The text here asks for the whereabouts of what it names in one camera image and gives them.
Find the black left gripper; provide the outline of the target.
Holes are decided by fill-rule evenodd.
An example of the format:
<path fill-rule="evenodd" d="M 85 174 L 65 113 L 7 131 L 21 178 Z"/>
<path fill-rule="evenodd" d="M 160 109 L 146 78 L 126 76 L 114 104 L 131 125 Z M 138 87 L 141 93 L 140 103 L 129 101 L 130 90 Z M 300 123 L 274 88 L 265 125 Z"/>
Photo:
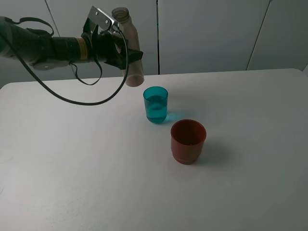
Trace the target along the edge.
<path fill-rule="evenodd" d="M 120 70 L 125 70 L 128 63 L 142 60 L 143 52 L 138 50 L 125 50 L 123 38 L 108 31 L 98 32 L 99 27 L 86 20 L 81 37 L 87 45 L 88 62 L 104 62 Z"/>

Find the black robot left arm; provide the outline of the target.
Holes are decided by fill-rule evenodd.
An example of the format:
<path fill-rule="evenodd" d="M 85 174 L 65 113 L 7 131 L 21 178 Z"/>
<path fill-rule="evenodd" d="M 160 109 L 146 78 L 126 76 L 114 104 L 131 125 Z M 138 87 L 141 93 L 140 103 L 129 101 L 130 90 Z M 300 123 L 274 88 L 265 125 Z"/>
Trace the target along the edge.
<path fill-rule="evenodd" d="M 125 49 L 123 39 L 109 31 L 99 31 L 90 20 L 80 37 L 55 37 L 41 29 L 21 28 L 23 22 L 47 22 L 34 18 L 21 18 L 15 22 L 8 17 L 0 18 L 0 54 L 16 59 L 14 52 L 36 70 L 50 70 L 69 64 L 103 62 L 121 70 L 130 63 L 142 59 L 139 50 Z"/>

